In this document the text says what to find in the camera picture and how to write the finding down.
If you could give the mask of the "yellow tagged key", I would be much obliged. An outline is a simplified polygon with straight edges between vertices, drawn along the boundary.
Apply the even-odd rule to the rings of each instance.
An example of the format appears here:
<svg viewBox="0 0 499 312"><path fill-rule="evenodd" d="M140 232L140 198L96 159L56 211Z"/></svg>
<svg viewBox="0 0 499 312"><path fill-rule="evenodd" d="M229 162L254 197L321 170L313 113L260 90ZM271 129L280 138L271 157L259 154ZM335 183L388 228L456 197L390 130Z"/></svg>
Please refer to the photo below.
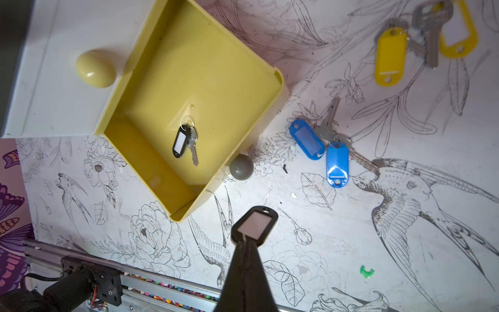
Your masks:
<svg viewBox="0 0 499 312"><path fill-rule="evenodd" d="M439 66L439 57L461 59L474 51L478 35L465 1L426 1L414 8L412 26L426 43L426 65Z"/></svg>
<svg viewBox="0 0 499 312"><path fill-rule="evenodd" d="M375 36L376 62L374 78L381 87L396 85L404 75L407 50L425 58L426 47L408 35L409 23L400 18L389 18Z"/></svg>

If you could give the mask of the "yellow bottom drawer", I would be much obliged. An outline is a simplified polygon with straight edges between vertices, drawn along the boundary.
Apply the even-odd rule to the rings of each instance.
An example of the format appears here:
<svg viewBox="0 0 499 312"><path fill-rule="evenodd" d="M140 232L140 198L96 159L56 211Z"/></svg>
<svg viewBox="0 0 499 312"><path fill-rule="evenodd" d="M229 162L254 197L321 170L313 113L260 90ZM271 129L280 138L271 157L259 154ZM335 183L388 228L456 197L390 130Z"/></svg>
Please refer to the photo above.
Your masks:
<svg viewBox="0 0 499 312"><path fill-rule="evenodd" d="M156 1L96 133L105 136L179 222L258 139L289 96L283 74L194 1ZM172 153L185 117L199 165Z"/></svg>

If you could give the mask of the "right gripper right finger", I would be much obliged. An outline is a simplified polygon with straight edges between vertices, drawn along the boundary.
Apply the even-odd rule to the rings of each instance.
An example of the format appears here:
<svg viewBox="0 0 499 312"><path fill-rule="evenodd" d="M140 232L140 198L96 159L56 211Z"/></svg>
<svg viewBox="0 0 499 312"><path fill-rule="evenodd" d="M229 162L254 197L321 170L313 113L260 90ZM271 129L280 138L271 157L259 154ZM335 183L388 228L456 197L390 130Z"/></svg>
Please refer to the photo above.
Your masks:
<svg viewBox="0 0 499 312"><path fill-rule="evenodd" d="M252 239L244 241L244 310L279 311Z"/></svg>

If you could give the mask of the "black tagged key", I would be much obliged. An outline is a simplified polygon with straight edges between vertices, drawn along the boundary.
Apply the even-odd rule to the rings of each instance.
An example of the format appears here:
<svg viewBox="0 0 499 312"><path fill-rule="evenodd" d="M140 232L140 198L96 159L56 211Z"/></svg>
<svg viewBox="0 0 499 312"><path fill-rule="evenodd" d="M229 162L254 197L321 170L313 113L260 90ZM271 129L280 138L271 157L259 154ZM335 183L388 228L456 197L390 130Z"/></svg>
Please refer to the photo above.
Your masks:
<svg viewBox="0 0 499 312"><path fill-rule="evenodd" d="M185 150L188 148L191 151L192 162L194 166L199 165L199 158L196 149L198 141L198 133L194 126L194 120L191 117L185 117L178 129L175 137L172 153L175 158L180 159L183 157Z"/></svg>
<svg viewBox="0 0 499 312"><path fill-rule="evenodd" d="M266 206L254 206L234 223L231 229L231 240L237 244L249 239L260 247L278 219L279 215L275 210Z"/></svg>

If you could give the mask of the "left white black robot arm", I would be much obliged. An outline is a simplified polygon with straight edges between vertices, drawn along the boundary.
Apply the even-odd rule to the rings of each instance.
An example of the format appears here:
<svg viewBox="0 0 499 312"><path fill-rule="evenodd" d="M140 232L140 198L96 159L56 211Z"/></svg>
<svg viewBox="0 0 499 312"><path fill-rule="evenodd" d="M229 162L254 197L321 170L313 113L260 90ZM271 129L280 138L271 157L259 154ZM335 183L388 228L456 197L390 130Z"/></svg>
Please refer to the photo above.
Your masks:
<svg viewBox="0 0 499 312"><path fill-rule="evenodd" d="M1 295L1 311L75 311L87 303L91 310L107 311L122 304L122 272L90 261L66 256L61 259L62 276L28 273L21 287ZM51 282L43 293L28 290L26 279Z"/></svg>

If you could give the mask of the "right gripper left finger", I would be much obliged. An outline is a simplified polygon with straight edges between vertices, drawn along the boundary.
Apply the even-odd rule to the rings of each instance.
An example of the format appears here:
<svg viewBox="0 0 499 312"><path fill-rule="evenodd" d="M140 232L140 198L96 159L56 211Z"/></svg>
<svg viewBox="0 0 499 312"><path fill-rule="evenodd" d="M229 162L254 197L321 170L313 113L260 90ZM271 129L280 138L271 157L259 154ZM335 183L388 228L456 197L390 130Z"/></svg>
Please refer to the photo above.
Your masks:
<svg viewBox="0 0 499 312"><path fill-rule="evenodd" d="M227 278L214 311L245 311L245 282L244 282L244 255L246 251L246 237L236 244Z"/></svg>

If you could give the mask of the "aluminium front rail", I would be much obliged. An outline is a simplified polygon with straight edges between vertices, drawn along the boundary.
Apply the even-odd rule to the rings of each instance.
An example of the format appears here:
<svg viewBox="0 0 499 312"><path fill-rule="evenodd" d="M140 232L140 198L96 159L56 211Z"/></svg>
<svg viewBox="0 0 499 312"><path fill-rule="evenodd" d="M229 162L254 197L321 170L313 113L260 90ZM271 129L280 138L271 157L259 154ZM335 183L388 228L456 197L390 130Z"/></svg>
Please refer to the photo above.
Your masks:
<svg viewBox="0 0 499 312"><path fill-rule="evenodd" d="M23 240L23 251L31 270L39 274L67 272L68 269L62 265L64 257L117 270L122 286L122 303L120 306L110 305L109 311L214 311L221 294L220 290L212 287L148 272L34 239Z"/></svg>

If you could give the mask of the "blue tagged key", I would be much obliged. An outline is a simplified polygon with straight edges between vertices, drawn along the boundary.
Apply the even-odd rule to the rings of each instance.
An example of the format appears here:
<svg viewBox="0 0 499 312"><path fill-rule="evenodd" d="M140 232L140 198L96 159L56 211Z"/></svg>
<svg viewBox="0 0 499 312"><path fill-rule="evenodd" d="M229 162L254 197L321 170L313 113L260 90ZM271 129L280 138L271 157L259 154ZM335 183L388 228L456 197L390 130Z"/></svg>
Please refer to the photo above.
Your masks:
<svg viewBox="0 0 499 312"><path fill-rule="evenodd" d="M326 180L334 188L345 187L350 180L350 160L379 175L379 168L369 159L356 152L349 138L334 135L326 148Z"/></svg>
<svg viewBox="0 0 499 312"><path fill-rule="evenodd" d="M337 135L338 123L335 121L335 115L339 104L339 97L332 99L325 117L319 119L320 124L315 128L312 128L304 117L296 118L290 124L291 137L309 159L318 161L322 158L327 146Z"/></svg>

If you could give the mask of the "grey cream three-drawer chest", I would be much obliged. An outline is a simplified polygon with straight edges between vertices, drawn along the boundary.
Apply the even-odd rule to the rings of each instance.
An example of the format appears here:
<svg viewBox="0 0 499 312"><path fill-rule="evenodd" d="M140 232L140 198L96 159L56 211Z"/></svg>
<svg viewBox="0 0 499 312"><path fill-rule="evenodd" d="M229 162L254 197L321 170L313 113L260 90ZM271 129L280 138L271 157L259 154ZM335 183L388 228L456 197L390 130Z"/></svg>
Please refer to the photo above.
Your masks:
<svg viewBox="0 0 499 312"><path fill-rule="evenodd" d="M77 59L97 53L122 75L153 1L2 1L1 137L96 132L116 88L85 83Z"/></svg>

